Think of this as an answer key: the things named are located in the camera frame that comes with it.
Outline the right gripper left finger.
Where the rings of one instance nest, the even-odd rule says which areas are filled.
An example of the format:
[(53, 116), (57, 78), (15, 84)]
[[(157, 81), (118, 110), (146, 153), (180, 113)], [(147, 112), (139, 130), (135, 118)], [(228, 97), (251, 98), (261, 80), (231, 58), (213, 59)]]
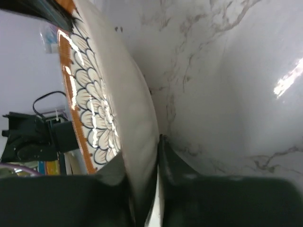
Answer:
[(131, 227), (130, 189), (122, 154), (99, 170), (97, 177), (102, 183), (102, 223), (106, 227)]

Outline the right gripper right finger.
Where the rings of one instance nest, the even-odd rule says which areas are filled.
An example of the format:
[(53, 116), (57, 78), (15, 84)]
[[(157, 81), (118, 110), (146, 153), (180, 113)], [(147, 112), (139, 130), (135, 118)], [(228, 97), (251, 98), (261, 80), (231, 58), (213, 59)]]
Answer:
[(199, 201), (193, 185), (198, 177), (172, 149), (166, 135), (160, 135), (158, 164), (164, 195), (164, 227), (200, 227)]

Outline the white petal pattern plate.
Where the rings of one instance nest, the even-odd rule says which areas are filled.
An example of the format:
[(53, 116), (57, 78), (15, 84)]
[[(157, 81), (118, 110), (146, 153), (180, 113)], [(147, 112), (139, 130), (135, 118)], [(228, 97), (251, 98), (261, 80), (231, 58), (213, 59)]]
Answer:
[(72, 125), (88, 174), (128, 181), (131, 218), (145, 226), (157, 183), (159, 130), (145, 79), (105, 16), (88, 0), (61, 0), (72, 29), (58, 30)]

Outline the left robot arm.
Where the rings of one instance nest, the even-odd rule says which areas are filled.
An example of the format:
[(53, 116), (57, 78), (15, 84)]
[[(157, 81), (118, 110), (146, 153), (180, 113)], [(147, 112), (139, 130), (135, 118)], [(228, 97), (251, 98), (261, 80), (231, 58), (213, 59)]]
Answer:
[(62, 91), (47, 93), (32, 104), (34, 114), (10, 112), (2, 117), (8, 119), (8, 129), (1, 135), (7, 138), (0, 157), (2, 163), (56, 161), (60, 154), (79, 148), (71, 121), (60, 114), (63, 122), (54, 122), (35, 109), (36, 102)]

